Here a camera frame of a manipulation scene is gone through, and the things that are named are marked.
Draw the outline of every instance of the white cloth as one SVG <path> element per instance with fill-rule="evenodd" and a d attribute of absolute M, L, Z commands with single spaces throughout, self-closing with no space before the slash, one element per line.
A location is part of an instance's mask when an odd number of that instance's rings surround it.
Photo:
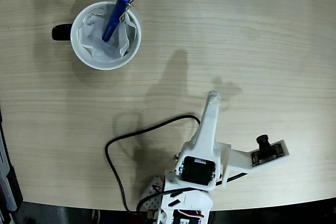
<path fill-rule="evenodd" d="M 123 57 L 137 34 L 135 24 L 126 13 L 124 21 L 119 23 L 111 39 L 103 41 L 101 37 L 110 15 L 106 8 L 96 8 L 85 17 L 79 28 L 79 42 L 97 61 L 112 62 Z"/>

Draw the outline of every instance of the cup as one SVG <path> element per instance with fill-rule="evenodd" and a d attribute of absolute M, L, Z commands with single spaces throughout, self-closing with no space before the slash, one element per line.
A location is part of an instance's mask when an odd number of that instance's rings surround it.
<path fill-rule="evenodd" d="M 84 64 L 94 69 L 112 70 L 112 69 L 117 69 L 117 68 L 124 66 L 135 56 L 136 52 L 139 49 L 140 42 L 141 42 L 141 31 L 142 31 L 141 20 L 140 20 L 139 13 L 135 10 L 134 7 L 131 7 L 127 11 L 127 13 L 137 28 L 135 41 L 131 45 L 131 47 L 128 49 L 126 54 L 120 59 L 111 61 L 111 62 L 97 61 L 93 59 L 91 53 L 85 47 L 83 47 L 81 43 L 79 42 L 78 30 L 83 24 L 84 18 L 91 11 L 93 11 L 94 9 L 98 7 L 109 6 L 109 5 L 113 6 L 115 4 L 116 4 L 115 2 L 104 1 L 104 2 L 98 2 L 92 5 L 89 5 L 77 15 L 77 17 L 75 18 L 72 24 L 62 24 L 62 25 L 55 26 L 51 32 L 52 39 L 53 40 L 70 40 L 72 49 L 74 50 L 77 57 Z"/>

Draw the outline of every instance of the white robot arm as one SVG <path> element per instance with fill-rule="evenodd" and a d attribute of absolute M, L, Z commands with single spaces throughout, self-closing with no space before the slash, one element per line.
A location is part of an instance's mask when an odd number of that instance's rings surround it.
<path fill-rule="evenodd" d="M 283 140 L 269 144 L 267 135 L 257 138 L 259 149 L 242 152 L 215 141 L 221 96 L 209 93 L 201 123 L 179 154 L 174 171 L 166 171 L 164 191 L 185 187 L 195 190 L 164 195 L 157 211 L 158 224 L 207 224 L 213 202 L 208 191 L 221 180 L 222 188 L 231 171 L 253 173 L 281 162 L 288 156 Z"/>

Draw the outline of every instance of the blue pen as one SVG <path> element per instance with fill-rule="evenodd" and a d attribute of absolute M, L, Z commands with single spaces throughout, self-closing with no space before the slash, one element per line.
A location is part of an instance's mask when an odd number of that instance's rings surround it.
<path fill-rule="evenodd" d="M 107 26 L 103 33 L 103 36 L 101 37 L 101 39 L 104 40 L 105 42 L 109 41 L 110 38 L 112 37 L 114 30 L 119 24 L 119 18 L 125 12 L 130 1 L 131 0 L 117 0 L 111 13 L 109 22 L 107 23 Z"/>

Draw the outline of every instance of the black cord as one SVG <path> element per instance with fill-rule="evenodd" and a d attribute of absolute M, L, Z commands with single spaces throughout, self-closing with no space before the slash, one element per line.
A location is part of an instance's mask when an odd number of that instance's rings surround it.
<path fill-rule="evenodd" d="M 175 118 L 172 118 L 172 119 L 169 119 L 168 121 L 165 121 L 163 123 L 160 123 L 158 125 L 155 125 L 155 126 L 152 126 L 152 127 L 149 127 L 147 129 L 143 129 L 143 130 L 139 130 L 139 131 L 136 131 L 136 132 L 133 132 L 133 133 L 129 133 L 129 134 L 126 134 L 126 135 L 123 135 L 123 136 L 118 136 L 112 140 L 110 140 L 106 145 L 105 145 L 105 156 L 106 156 L 106 159 L 107 161 L 109 162 L 109 165 L 117 179 L 117 182 L 119 184 L 119 188 L 120 188 L 120 193 L 121 193 L 121 198 L 122 198 L 122 203 L 125 207 L 125 210 L 126 212 L 128 212 L 129 214 L 133 214 L 133 215 L 136 215 L 137 213 L 134 212 L 134 211 L 131 211 L 128 206 L 127 206 L 127 202 L 126 202 L 126 195 L 125 195 L 125 191 L 124 191 L 124 187 L 122 185 L 122 182 L 120 180 L 120 177 L 117 173 L 117 170 L 115 169 L 115 167 L 112 165 L 112 161 L 111 161 L 111 158 L 110 158 L 110 155 L 109 155 L 109 147 L 111 144 L 115 143 L 116 141 L 118 140 L 122 140 L 122 139 L 125 139 L 125 138 L 128 138 L 128 137 L 132 137 L 132 136 L 137 136 L 137 135 L 140 135 L 140 134 L 144 134 L 144 133 L 147 133 L 149 131 L 153 131 L 153 130 L 156 130 L 160 127 L 163 127 L 167 124 L 170 124 L 170 123 L 173 123 L 175 121 L 178 121 L 178 120 L 181 120 L 181 119 L 186 119 L 186 118 L 191 118 L 191 119 L 194 119 L 198 124 L 200 124 L 201 122 L 199 121 L 199 119 L 194 116 L 194 115 L 180 115 L 180 116 L 177 116 Z"/>
<path fill-rule="evenodd" d="M 141 212 L 140 212 L 140 210 L 141 210 L 142 205 L 143 205 L 146 201 L 148 201 L 148 200 L 150 200 L 150 199 L 152 199 L 152 198 L 155 198 L 155 197 L 158 197 L 158 196 L 167 195 L 167 194 L 182 193 L 182 192 L 185 192 L 185 191 L 193 191 L 193 190 L 197 190 L 197 189 L 195 189 L 195 188 L 190 188 L 190 187 L 186 187 L 186 188 L 180 188 L 180 189 L 174 189 L 174 190 L 162 191 L 162 192 L 159 192 L 159 193 L 156 193 L 156 194 L 152 194 L 152 195 L 149 195 L 149 196 L 147 196 L 147 197 L 145 197 L 145 198 L 143 198 L 143 199 L 141 199 L 141 200 L 139 201 L 139 203 L 138 203 L 138 205 L 137 205 L 137 210 L 136 210 L 135 212 L 134 212 L 134 211 L 131 211 L 131 210 L 128 208 L 128 206 L 127 206 L 126 195 L 125 195 L 124 187 L 123 187 L 123 185 L 122 185 L 122 182 L 121 182 L 121 180 L 120 180 L 120 177 L 119 177 L 119 175 L 118 175 L 117 170 L 115 169 L 115 167 L 114 167 L 113 164 L 112 164 L 112 161 L 111 161 L 111 158 L 110 158 L 110 155 L 109 155 L 109 147 L 110 147 L 110 145 L 113 144 L 113 143 L 115 143 L 115 142 L 118 141 L 118 140 L 122 140 L 122 139 L 125 139 L 125 138 L 128 138 L 128 137 L 132 137 L 132 136 L 137 136 L 137 135 L 140 135 L 140 134 L 144 134 L 144 133 L 147 133 L 147 132 L 149 132 L 149 131 L 153 131 L 153 130 L 156 130 L 156 129 L 160 128 L 160 127 L 163 127 L 163 126 L 165 126 L 165 125 L 167 125 L 167 124 L 176 122 L 176 121 L 181 120 L 181 119 L 187 119 L 187 118 L 194 119 L 198 124 L 201 123 L 200 120 L 199 120 L 196 116 L 194 116 L 194 115 L 188 115 L 188 114 L 187 114 L 187 115 L 180 115 L 180 116 L 177 116 L 177 117 L 175 117 L 175 118 L 169 119 L 168 121 L 165 121 L 165 122 L 163 122 L 163 123 L 160 123 L 160 124 L 157 124 L 157 125 L 155 125 L 155 126 L 149 127 L 149 128 L 147 128 L 147 129 L 139 130 L 139 131 L 136 131 L 136 132 L 133 132 L 133 133 L 129 133 L 129 134 L 123 135 L 123 136 L 118 136 L 118 137 L 116 137 L 116 138 L 110 140 L 110 141 L 105 145 L 105 156 L 106 156 L 106 159 L 107 159 L 107 161 L 108 161 L 108 163 L 109 163 L 109 165 L 110 165 L 110 167 L 111 167 L 111 169 L 112 169 L 112 171 L 113 171 L 113 173 L 114 173 L 114 175 L 115 175 L 115 177 L 116 177 L 116 179 L 117 179 L 117 182 L 118 182 L 118 184 L 119 184 L 119 188 L 120 188 L 120 193 L 121 193 L 122 203 L 123 203 L 123 205 L 124 205 L 124 208 L 125 208 L 126 212 L 128 212 L 129 214 L 132 214 L 132 215 L 136 215 L 136 214 L 138 214 L 139 216 L 141 216 Z M 246 175 L 246 173 L 240 173 L 240 174 L 238 174 L 238 175 L 235 175 L 235 176 L 233 176 L 233 177 L 228 178 L 226 182 L 231 182 L 231 181 L 236 180 L 236 179 L 238 179 L 238 178 L 241 178 L 241 177 L 243 177 L 243 176 L 245 176 L 245 175 Z M 222 182 L 219 181 L 219 182 L 216 183 L 216 186 L 221 185 L 221 184 L 222 184 Z"/>

